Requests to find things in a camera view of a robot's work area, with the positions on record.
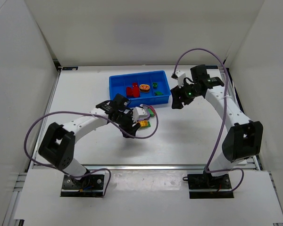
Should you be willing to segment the red green curved lego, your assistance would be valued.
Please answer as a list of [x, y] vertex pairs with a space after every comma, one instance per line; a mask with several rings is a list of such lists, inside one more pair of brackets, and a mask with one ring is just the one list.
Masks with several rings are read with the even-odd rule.
[[152, 106], [148, 107], [148, 112], [151, 118], [154, 118], [156, 116], [155, 110]]

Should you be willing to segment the red green lego block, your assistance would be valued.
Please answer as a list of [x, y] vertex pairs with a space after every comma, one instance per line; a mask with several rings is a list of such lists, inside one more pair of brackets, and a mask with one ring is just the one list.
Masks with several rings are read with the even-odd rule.
[[140, 97], [140, 90], [139, 89], [132, 89], [133, 90], [133, 97], [139, 98]]

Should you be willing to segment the red lego brick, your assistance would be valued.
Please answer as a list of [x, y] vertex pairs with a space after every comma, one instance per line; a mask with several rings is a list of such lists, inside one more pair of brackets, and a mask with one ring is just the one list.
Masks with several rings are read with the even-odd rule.
[[132, 83], [132, 89], [139, 89], [139, 85], [137, 82]]
[[132, 98], [133, 97], [133, 90], [132, 90], [131, 87], [126, 87], [125, 92], [126, 92], [126, 97], [127, 98]]

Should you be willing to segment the purple round lego piece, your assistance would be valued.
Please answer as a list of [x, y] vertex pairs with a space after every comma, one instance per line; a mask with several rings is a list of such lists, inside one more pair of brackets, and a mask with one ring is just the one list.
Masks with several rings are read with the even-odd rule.
[[149, 107], [146, 105], [140, 105], [140, 107], [145, 111], [145, 115], [142, 118], [148, 120], [150, 118]]

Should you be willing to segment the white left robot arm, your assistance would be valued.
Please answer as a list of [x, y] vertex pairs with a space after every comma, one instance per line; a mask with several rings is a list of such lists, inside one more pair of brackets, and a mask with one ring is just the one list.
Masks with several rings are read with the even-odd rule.
[[39, 147], [41, 157], [56, 169], [80, 180], [89, 171], [74, 158], [75, 144], [85, 135], [108, 123], [117, 125], [123, 137], [133, 138], [146, 116], [142, 107], [129, 109], [129, 100], [117, 94], [113, 100], [97, 104], [89, 113], [64, 124], [50, 124]]

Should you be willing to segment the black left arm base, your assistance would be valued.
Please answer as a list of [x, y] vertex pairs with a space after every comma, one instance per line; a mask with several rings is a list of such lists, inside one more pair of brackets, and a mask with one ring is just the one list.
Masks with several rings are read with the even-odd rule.
[[80, 180], [64, 175], [61, 197], [92, 197], [101, 198], [104, 195], [104, 173], [95, 173]]

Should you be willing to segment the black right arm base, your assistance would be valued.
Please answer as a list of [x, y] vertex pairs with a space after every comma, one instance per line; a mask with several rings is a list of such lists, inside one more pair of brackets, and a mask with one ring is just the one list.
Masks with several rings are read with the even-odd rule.
[[213, 177], [205, 171], [187, 174], [183, 181], [188, 183], [190, 199], [232, 199], [232, 185], [228, 174]]

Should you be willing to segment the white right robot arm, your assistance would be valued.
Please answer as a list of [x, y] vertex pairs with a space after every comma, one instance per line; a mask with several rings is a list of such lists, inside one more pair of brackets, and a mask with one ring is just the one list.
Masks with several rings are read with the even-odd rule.
[[210, 77], [205, 65], [195, 66], [190, 71], [190, 78], [182, 71], [172, 74], [172, 78], [177, 80], [177, 85], [170, 90], [172, 109], [182, 109], [196, 97], [204, 97], [216, 110], [227, 135], [222, 142], [222, 152], [210, 159], [207, 173], [220, 177], [238, 163], [259, 154], [263, 125], [251, 120], [226, 96], [225, 84], [219, 77]]

